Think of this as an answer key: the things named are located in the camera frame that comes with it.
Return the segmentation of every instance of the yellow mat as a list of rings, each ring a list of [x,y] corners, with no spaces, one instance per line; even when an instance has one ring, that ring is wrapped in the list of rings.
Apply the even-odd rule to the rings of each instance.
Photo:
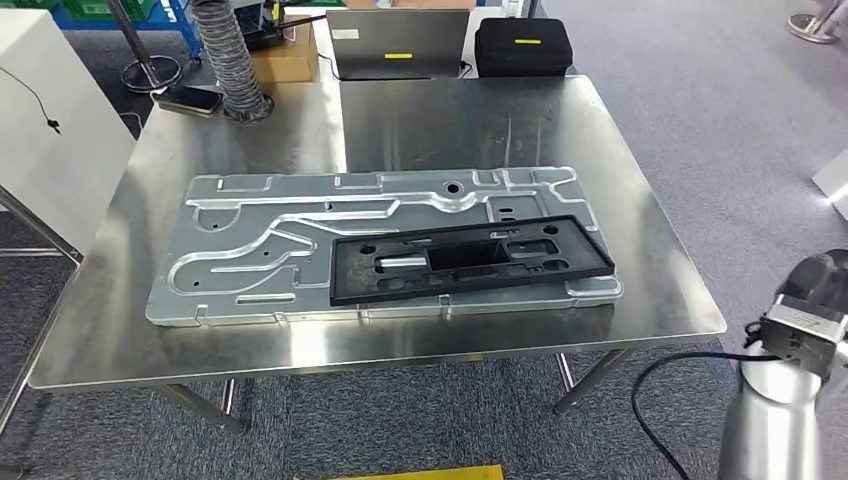
[[[503,480],[500,465],[449,468],[426,472],[395,473],[369,477],[337,478],[334,480]]]

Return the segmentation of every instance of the black case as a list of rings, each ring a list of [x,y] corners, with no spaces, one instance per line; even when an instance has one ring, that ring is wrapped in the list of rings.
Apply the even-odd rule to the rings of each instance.
[[[574,52],[561,21],[486,18],[474,45],[480,77],[563,76]]]

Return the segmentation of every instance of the floor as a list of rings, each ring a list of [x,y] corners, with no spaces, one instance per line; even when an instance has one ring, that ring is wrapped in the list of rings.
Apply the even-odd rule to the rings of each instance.
[[[800,258],[844,245],[846,223],[809,178],[848,147],[848,44],[815,46],[785,33],[789,14],[817,8],[806,0],[543,6],[565,22],[578,68],[725,314],[723,347],[738,350],[742,325]],[[149,100],[117,81],[131,58],[120,36],[68,38],[116,109],[146,118]],[[187,60],[178,36],[143,38],[151,51]],[[186,81],[210,78],[192,68]],[[0,242],[32,242],[8,217],[0,216],[0,232]],[[68,273],[58,259],[0,262],[0,331],[12,332],[0,338],[0,390]],[[252,424],[243,437],[147,390],[30,391],[0,440],[0,461],[34,466],[35,478],[318,479],[484,463],[503,464],[507,478],[673,478],[638,431],[627,394],[650,359],[700,348],[721,346],[639,352],[562,418],[549,413],[562,393],[550,357],[240,382],[236,414]],[[585,371],[596,356],[570,358]],[[727,364],[690,362],[646,388],[648,421],[673,440],[692,478],[715,478],[733,386]],[[213,398],[220,385],[194,387]],[[848,407],[826,413],[827,478],[848,478]]]

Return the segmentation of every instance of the black wire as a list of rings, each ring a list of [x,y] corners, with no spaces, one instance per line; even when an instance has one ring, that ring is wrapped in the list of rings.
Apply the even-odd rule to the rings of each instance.
[[[465,78],[466,75],[468,75],[469,73],[471,73],[472,70],[474,70],[474,65],[471,65],[470,63],[466,63],[465,66],[468,67],[468,69],[462,72],[462,75],[460,75],[459,78]]]
[[[285,30],[286,28],[297,27],[298,25],[306,25],[307,23],[317,22],[318,20],[324,20],[327,18],[326,15],[317,15],[315,17],[307,17],[300,18],[297,20],[292,20],[290,22],[277,24],[277,30]]]
[[[59,132],[59,122],[57,122],[56,120],[53,120],[52,118],[50,118],[47,115],[47,111],[44,109],[44,103],[41,101],[41,97],[39,97],[38,94],[35,93],[35,90],[30,88],[30,86],[27,85],[26,83],[24,83],[23,80],[16,77],[12,72],[6,70],[2,66],[0,66],[0,70],[2,70],[3,73],[5,73],[6,75],[12,77],[12,79],[14,79],[16,82],[20,83],[24,88],[29,90],[29,93],[31,93],[32,96],[35,97],[35,100],[38,102],[38,108],[41,109],[41,114],[44,116],[44,120],[47,121],[47,126],[52,128],[56,133],[61,135],[61,133]]]
[[[333,78],[335,78],[336,80],[341,80],[339,78],[338,74],[336,74],[335,68],[333,68],[333,59],[324,55],[323,53],[320,53],[320,52],[318,52],[318,56],[323,58],[324,60],[330,62],[330,71],[333,72]]]
[[[683,360],[686,358],[726,358],[729,360],[738,360],[740,362],[771,362],[774,360],[780,360],[780,357],[774,355],[765,355],[765,356],[754,356],[754,355],[737,355],[734,353],[724,353],[724,352],[687,352],[687,353],[677,353],[674,355],[669,355],[665,358],[661,358],[656,362],[652,363],[648,366],[648,368],[642,370],[642,373],[636,378],[636,381],[633,382],[633,390],[630,392],[630,406],[633,408],[633,414],[636,415],[636,421],[639,422],[639,426],[642,427],[642,430],[648,435],[648,438],[654,443],[654,445],[659,449],[660,453],[663,454],[668,463],[674,468],[677,474],[680,476],[682,480],[689,480],[689,475],[686,474],[686,470],[683,469],[683,466],[680,465],[680,462],[674,458],[671,451],[663,445],[662,441],[651,431],[648,424],[645,423],[645,419],[642,417],[642,412],[639,410],[639,404],[636,402],[636,395],[639,393],[639,387],[642,386],[642,383],[648,377],[648,375],[656,370],[657,368],[673,362],[675,360]]]

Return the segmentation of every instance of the cardboard box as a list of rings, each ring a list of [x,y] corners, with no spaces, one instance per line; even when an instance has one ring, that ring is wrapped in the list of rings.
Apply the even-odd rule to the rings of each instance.
[[[303,17],[287,16],[286,20],[298,18]],[[260,84],[312,82],[318,78],[318,47],[312,24],[289,28],[286,36],[294,41],[250,53]]]
[[[372,9],[375,7],[374,0],[344,0],[348,8]],[[420,8],[420,9],[466,9],[474,10],[477,6],[476,0],[391,0],[393,7],[397,8]]]

